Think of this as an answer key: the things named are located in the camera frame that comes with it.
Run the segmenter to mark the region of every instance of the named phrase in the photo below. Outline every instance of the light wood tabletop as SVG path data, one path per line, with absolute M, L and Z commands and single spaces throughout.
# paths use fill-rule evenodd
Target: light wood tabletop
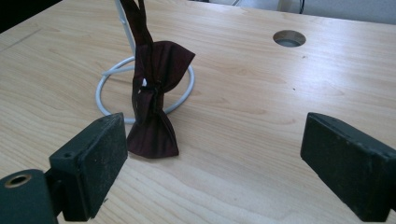
M 191 96 L 169 115 L 180 155 L 130 154 L 89 223 L 361 223 L 301 159 L 305 118 L 336 117 L 396 147 L 396 26 L 185 0 L 146 7 L 155 41 L 196 54 Z M 279 46 L 281 30 L 305 44 Z M 101 73 L 129 56 L 110 0 L 63 0 L 0 34 L 0 176 L 47 171 L 103 116 Z M 133 115 L 132 77 L 106 83 L 112 112 Z

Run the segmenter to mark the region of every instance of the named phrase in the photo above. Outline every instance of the wooden table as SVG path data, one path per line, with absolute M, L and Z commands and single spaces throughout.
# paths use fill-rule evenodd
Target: wooden table
M 192 95 L 169 115 L 180 156 L 130 155 L 90 223 L 360 223 L 301 160 L 305 117 L 333 116 L 396 147 L 396 26 L 146 4 L 154 40 L 196 53 Z M 281 47 L 273 40 L 280 30 L 306 43 Z M 0 176 L 48 170 L 49 155 L 102 117 L 94 101 L 101 73 L 130 54 L 113 1 L 63 0 L 0 34 Z M 105 85 L 111 111 L 133 115 L 132 76 Z

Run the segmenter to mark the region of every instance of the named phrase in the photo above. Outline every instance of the wood grain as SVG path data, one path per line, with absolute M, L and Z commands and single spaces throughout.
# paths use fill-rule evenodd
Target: wood grain
M 90 222 L 360 223 L 301 160 L 305 116 L 342 119 L 396 147 L 396 27 L 182 0 L 146 5 L 155 40 L 196 53 L 194 90 L 169 115 L 181 154 L 130 155 Z M 272 39 L 280 30 L 306 43 L 281 47 Z M 64 0 L 0 34 L 0 176 L 48 170 L 49 155 L 102 117 L 93 97 L 101 73 L 130 54 L 113 1 Z M 105 85 L 111 111 L 133 115 L 132 75 Z

